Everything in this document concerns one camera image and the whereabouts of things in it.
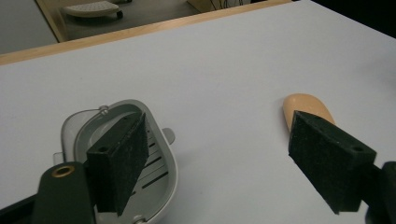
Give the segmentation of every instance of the metal screw hole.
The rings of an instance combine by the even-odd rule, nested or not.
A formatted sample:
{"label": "metal screw hole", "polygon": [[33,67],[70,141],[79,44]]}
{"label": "metal screw hole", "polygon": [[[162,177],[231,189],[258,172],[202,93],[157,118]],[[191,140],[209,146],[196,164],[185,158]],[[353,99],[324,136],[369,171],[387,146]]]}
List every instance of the metal screw hole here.
{"label": "metal screw hole", "polygon": [[75,167],[74,166],[70,166],[70,165],[61,166],[61,167],[59,167],[58,169],[56,169],[56,170],[54,170],[52,172],[52,176],[60,178],[60,177],[64,177],[64,176],[70,175],[74,171],[75,171]]}

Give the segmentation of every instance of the foam pad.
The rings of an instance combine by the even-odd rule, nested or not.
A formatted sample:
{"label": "foam pad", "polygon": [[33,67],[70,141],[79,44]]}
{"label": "foam pad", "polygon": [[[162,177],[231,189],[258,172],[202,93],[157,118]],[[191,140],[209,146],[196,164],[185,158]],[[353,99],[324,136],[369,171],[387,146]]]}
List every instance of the foam pad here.
{"label": "foam pad", "polygon": [[326,119],[295,111],[289,154],[335,214],[359,210],[361,177],[373,167],[374,150]]}
{"label": "foam pad", "polygon": [[146,116],[120,119],[87,151],[98,212],[120,216],[149,157]]}

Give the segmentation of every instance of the wooden table edge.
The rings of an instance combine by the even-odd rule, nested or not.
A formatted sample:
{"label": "wooden table edge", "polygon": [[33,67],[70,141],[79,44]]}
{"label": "wooden table edge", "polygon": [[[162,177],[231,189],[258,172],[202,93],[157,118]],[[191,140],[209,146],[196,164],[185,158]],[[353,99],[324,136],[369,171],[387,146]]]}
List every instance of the wooden table edge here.
{"label": "wooden table edge", "polygon": [[49,56],[57,53],[67,52],[74,49],[82,49],[95,45],[100,45],[112,41],[122,40],[129,37],[151,34],[158,31],[177,28],[180,26],[195,24],[202,21],[210,21],[222,17],[227,17],[243,12],[248,12],[265,7],[273,7],[281,4],[290,3],[291,0],[268,0],[255,4],[244,5],[241,7],[231,7],[223,10],[211,11],[197,14],[189,17],[174,19],[170,21],[161,21],[148,25],[143,25],[126,30],[120,30],[103,35],[95,35],[86,38],[71,40],[63,43],[48,45],[44,47],[26,49],[16,52],[0,55],[0,65],[17,63],[34,58]]}

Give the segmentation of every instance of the white table surface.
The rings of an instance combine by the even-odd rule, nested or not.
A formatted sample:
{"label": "white table surface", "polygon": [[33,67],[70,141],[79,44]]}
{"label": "white table surface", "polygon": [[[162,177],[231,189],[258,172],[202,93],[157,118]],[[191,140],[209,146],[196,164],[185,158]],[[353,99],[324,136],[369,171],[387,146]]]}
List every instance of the white table surface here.
{"label": "white table surface", "polygon": [[295,92],[396,160],[396,40],[307,0],[3,65],[0,208],[36,192],[64,119],[136,99],[177,136],[162,224],[363,223],[364,203],[334,215],[288,156]]}

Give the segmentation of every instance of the floor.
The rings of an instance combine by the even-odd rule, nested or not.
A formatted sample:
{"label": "floor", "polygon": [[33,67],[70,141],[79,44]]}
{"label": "floor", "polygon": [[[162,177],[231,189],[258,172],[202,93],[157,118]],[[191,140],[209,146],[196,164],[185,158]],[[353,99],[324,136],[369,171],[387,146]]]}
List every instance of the floor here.
{"label": "floor", "polygon": [[35,0],[1,0],[0,30],[0,54],[57,43]]}
{"label": "floor", "polygon": [[123,12],[123,18],[120,20],[117,20],[116,14],[82,20],[66,15],[64,19],[70,39],[105,34],[199,13],[186,0],[133,0],[132,3],[120,2],[118,5]]}

